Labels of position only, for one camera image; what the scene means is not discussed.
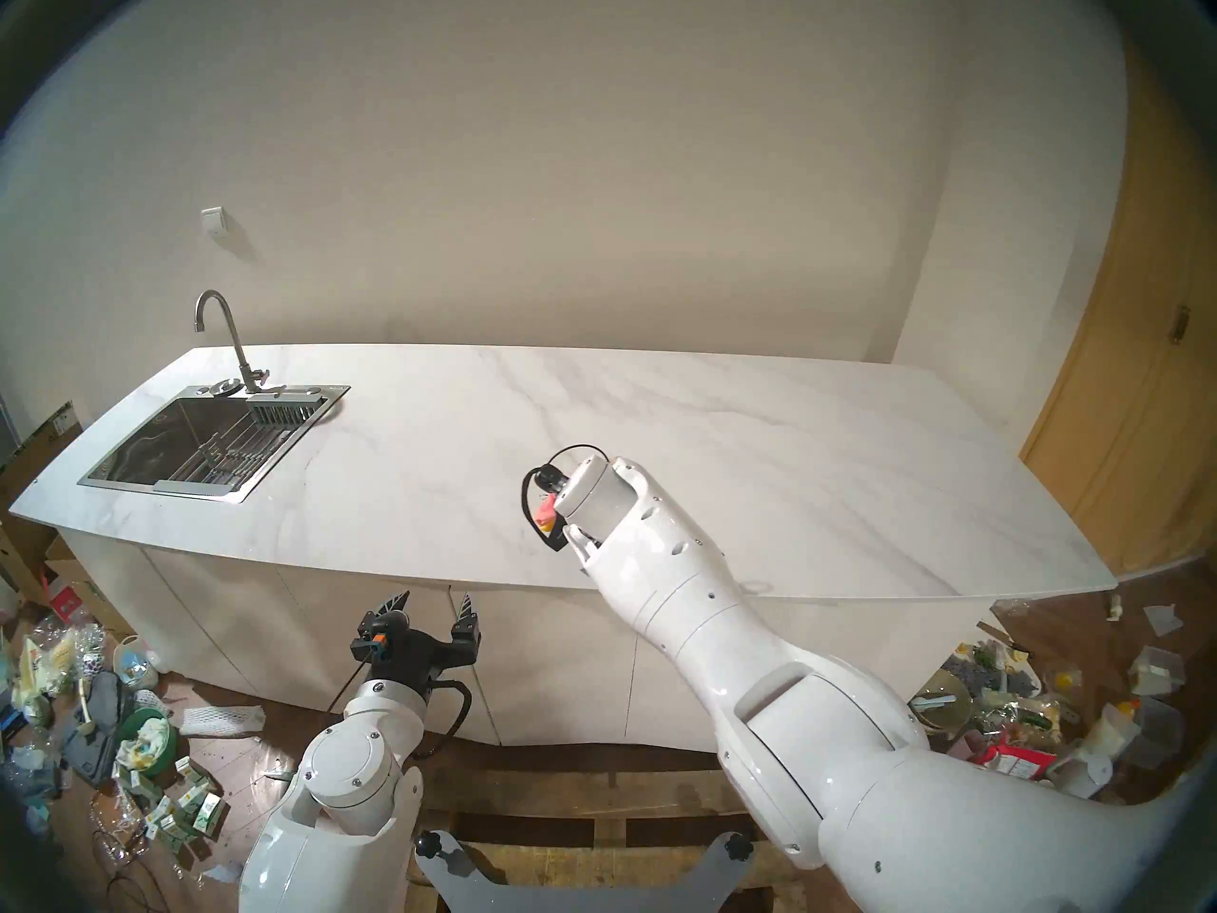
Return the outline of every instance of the marble countertop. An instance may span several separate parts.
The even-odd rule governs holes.
[[[591,442],[645,466],[758,595],[1038,596],[1115,582],[937,376],[778,357],[473,346],[262,346],[273,383],[349,383],[242,504],[77,481],[181,388],[192,349],[114,405],[12,511],[194,553],[338,571],[589,587],[520,512],[520,480]]]

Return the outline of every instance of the green bowl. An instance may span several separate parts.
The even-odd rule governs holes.
[[[135,739],[140,732],[140,727],[147,723],[150,719],[159,719],[164,716],[159,710],[151,706],[141,706],[134,713],[131,713],[127,719],[123,721],[123,726],[118,728],[118,735],[114,738],[117,743],[124,743],[128,739]],[[169,724],[169,739],[164,744],[164,752],[161,754],[161,758],[144,769],[142,774],[151,778],[152,775],[159,775],[167,768],[169,768],[178,755],[178,728],[170,723]]]

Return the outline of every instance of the stainless steel sink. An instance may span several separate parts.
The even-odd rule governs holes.
[[[241,503],[348,388],[187,386],[79,483]]]

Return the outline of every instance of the gray metal bracket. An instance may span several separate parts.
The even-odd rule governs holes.
[[[415,841],[419,868],[452,913],[713,913],[752,866],[752,842],[722,834],[675,884],[656,887],[545,887],[494,884],[448,831]]]

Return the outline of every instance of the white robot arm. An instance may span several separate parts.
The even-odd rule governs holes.
[[[1111,909],[1187,807],[1201,773],[1114,807],[931,752],[879,678],[774,634],[639,465],[595,454],[568,478],[545,467],[538,482],[579,562],[706,707],[765,835],[797,867],[828,863],[863,909],[974,909],[981,897],[987,909]],[[929,876],[948,840],[949,878]]]
[[[350,651],[359,667],[371,665],[368,679],[343,708],[342,722],[304,750],[241,874],[241,913],[402,909],[422,802],[422,773],[404,763],[411,754],[425,758],[438,749],[415,752],[433,689],[454,688],[465,698],[444,740],[464,722],[469,689],[438,677],[477,661],[481,644],[467,598],[452,642],[439,642],[410,627],[408,596],[391,599],[360,622]]]

